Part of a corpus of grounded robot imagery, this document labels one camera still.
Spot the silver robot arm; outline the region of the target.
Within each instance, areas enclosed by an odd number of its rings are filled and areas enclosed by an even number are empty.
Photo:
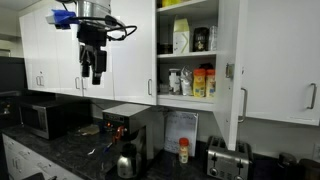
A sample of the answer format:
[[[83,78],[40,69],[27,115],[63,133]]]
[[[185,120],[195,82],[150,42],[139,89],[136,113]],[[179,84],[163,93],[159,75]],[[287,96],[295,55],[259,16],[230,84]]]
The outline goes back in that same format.
[[[77,38],[80,43],[79,61],[82,66],[82,76],[88,77],[91,69],[92,84],[101,83],[102,74],[107,67],[106,46],[107,32],[103,24],[104,17],[109,13],[106,4],[101,5],[93,0],[57,0],[63,6],[76,4],[76,11],[53,10],[55,26],[60,29],[70,29],[71,24],[78,26]]]

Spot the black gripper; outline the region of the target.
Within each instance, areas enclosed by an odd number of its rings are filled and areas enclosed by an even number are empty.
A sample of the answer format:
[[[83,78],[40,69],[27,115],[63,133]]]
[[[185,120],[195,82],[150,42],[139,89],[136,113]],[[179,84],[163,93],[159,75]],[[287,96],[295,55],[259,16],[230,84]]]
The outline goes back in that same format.
[[[90,68],[92,68],[92,84],[99,85],[107,65],[107,52],[102,50],[102,47],[106,46],[106,34],[97,27],[81,23],[77,38],[81,43],[79,61],[82,67],[82,76],[88,77]]]

